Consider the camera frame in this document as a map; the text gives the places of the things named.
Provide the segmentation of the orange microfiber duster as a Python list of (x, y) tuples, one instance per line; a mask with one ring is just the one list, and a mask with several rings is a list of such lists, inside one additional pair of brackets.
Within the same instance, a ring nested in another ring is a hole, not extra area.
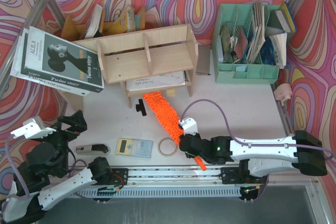
[(160, 91), (143, 94), (142, 97), (165, 132), (179, 147), (180, 137), (183, 135), (183, 130), (179, 126), (179, 121), (181, 119), (175, 109), (168, 103)]

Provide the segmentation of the beige and blue calculator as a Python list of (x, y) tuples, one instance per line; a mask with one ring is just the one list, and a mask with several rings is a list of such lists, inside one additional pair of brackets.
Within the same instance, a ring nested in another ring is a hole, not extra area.
[(152, 148), (153, 148), (152, 140), (119, 138), (115, 152), (117, 155), (132, 156), (139, 158), (151, 158)]

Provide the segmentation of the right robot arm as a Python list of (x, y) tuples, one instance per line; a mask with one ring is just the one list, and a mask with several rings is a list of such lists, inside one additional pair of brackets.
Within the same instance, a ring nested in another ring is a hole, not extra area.
[(306, 131), (268, 140), (247, 140), (217, 136), (210, 140), (199, 134), (181, 136), (179, 148), (188, 158), (200, 157), (212, 165), (246, 162), (253, 177), (297, 169), (308, 176), (327, 175), (322, 142)]

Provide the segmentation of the wooden bookshelf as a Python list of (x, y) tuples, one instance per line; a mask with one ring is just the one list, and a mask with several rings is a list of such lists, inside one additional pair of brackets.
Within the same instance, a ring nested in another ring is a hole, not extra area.
[(193, 95), (198, 43), (190, 24), (77, 40), (76, 45), (97, 52), (106, 84), (119, 83), (128, 107), (131, 97), (159, 91), (160, 88), (127, 90), (127, 81), (186, 72), (185, 84)]

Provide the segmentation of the clear tape roll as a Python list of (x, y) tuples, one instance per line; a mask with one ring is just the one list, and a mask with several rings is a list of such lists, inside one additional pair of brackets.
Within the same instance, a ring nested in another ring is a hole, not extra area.
[(164, 137), (158, 142), (158, 152), (164, 157), (171, 157), (177, 152), (177, 145), (170, 137)]

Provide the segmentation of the black binder clip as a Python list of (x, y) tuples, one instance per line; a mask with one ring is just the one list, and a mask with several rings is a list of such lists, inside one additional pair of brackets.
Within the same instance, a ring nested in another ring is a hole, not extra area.
[(144, 102), (142, 99), (138, 99), (138, 104), (135, 105), (135, 109), (137, 112), (141, 112), (142, 116), (147, 116)]

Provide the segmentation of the yellow sticky note pad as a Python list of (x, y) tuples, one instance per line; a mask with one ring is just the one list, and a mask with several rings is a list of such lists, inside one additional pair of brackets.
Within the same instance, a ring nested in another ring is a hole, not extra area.
[(168, 97), (176, 96), (176, 90), (175, 89), (167, 89), (167, 90), (165, 90), (165, 93)]

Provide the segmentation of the Twins story book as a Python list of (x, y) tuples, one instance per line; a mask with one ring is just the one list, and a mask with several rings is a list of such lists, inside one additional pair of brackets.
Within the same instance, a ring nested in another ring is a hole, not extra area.
[(35, 27), (24, 29), (21, 73), (67, 88), (99, 93), (104, 89), (96, 52)]

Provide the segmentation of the white Chokladfabriken book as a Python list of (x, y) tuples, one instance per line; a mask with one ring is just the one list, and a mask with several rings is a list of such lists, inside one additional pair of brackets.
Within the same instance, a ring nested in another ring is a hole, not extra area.
[(87, 90), (79, 89), (76, 87), (71, 87), (62, 83), (50, 81), (50, 80), (44, 80), (39, 77), (32, 77), (27, 74), (21, 73), (21, 66), (22, 66), (22, 59), (23, 59), (23, 49), (24, 49), (24, 39), (22, 38), (22, 35), (19, 36), (18, 42), (16, 45), (15, 55), (12, 63), (12, 67), (10, 70), (10, 75), (12, 77), (17, 77), (20, 79), (25, 79), (28, 81), (32, 81), (38, 84), (45, 85), (47, 87), (55, 88), (57, 90), (63, 91), (63, 92), (69, 92), (72, 94), (80, 95), (80, 96), (86, 96), (90, 92)]

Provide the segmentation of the spiral notebook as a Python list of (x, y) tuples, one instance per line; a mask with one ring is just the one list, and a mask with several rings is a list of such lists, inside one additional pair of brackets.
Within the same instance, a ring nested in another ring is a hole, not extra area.
[(129, 80), (126, 82), (126, 88), (128, 91), (138, 91), (153, 88), (166, 88), (169, 86), (183, 86), (185, 84), (188, 84), (187, 72), (179, 71)]

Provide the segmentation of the pink piggy figurine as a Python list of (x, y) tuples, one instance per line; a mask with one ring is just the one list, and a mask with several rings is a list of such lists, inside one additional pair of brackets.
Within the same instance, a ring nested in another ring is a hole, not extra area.
[(291, 85), (288, 83), (283, 83), (279, 85), (274, 91), (275, 100), (279, 101), (282, 106), (285, 105), (287, 100), (290, 100), (292, 96)]

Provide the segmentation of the yellow file rack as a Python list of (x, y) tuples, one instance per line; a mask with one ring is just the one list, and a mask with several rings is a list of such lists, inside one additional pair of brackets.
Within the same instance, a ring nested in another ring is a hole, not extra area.
[[(76, 25), (70, 16), (66, 17), (63, 30), (61, 32), (61, 38), (68, 41), (80, 40), (80, 34), (84, 30), (85, 24)], [(136, 14), (134, 14), (134, 9), (131, 8), (125, 11), (117, 19), (116, 22), (103, 21), (101, 19), (100, 27), (98, 32), (102, 36), (121, 34), (131, 31), (139, 31), (145, 29), (145, 7), (141, 7)]]

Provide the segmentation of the mint green desk organizer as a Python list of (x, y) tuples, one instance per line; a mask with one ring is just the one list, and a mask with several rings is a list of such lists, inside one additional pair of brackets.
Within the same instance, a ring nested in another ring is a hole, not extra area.
[(212, 39), (216, 83), (273, 84), (279, 69), (263, 63), (260, 50), (276, 5), (220, 4)]

